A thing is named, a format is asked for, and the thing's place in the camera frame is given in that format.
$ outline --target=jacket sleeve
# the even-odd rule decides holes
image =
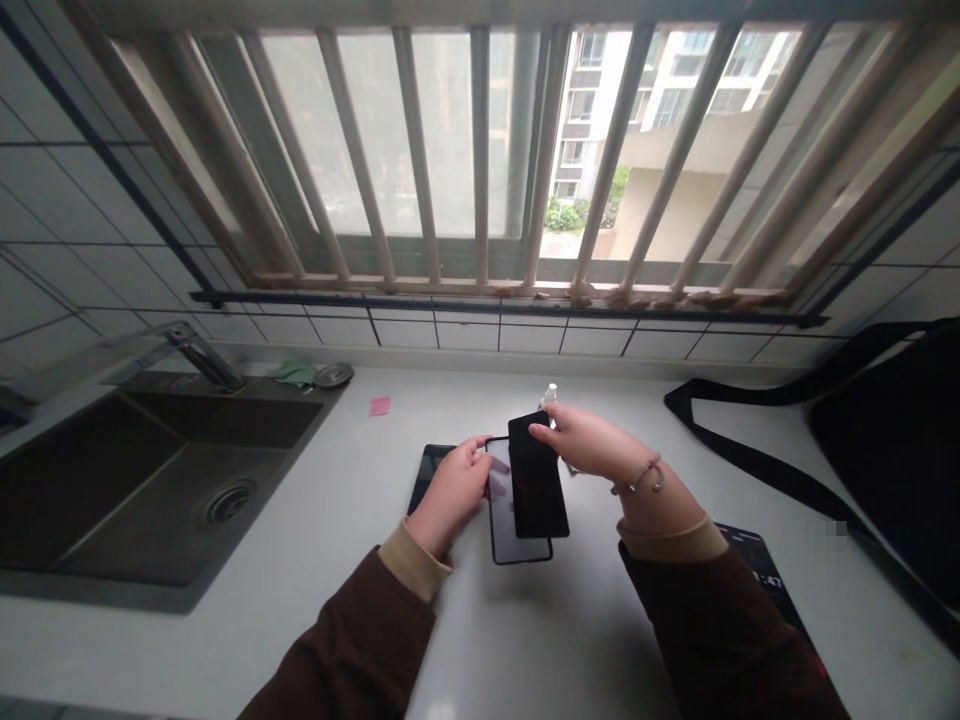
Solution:
[[[364,558],[241,720],[403,716],[435,616],[386,562]]]
[[[657,562],[621,542],[620,555],[685,719],[848,717],[806,639],[732,548]]]

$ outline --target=sink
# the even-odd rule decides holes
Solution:
[[[341,392],[141,373],[0,460],[0,592],[190,612]]]

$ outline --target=green cloth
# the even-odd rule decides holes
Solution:
[[[276,370],[268,372],[267,377],[287,385],[304,387],[305,385],[313,385],[313,378],[316,374],[317,369],[313,365],[296,360],[287,360]]]

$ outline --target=pink sticky note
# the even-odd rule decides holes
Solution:
[[[386,415],[390,412],[390,398],[374,398],[370,401],[370,417]]]

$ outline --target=shoulder strap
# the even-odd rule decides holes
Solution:
[[[745,405],[783,406],[813,400],[852,378],[895,343],[915,332],[929,332],[955,322],[881,323],[871,325],[849,340],[819,368],[782,387],[747,390],[709,380],[690,380],[668,393],[663,401],[700,442],[717,455],[750,473],[760,482],[789,495],[817,512],[856,531],[864,549],[927,625],[960,658],[960,622],[943,604],[894,558],[860,516],[836,493],[813,477],[747,445],[698,425],[694,400],[718,400]]]

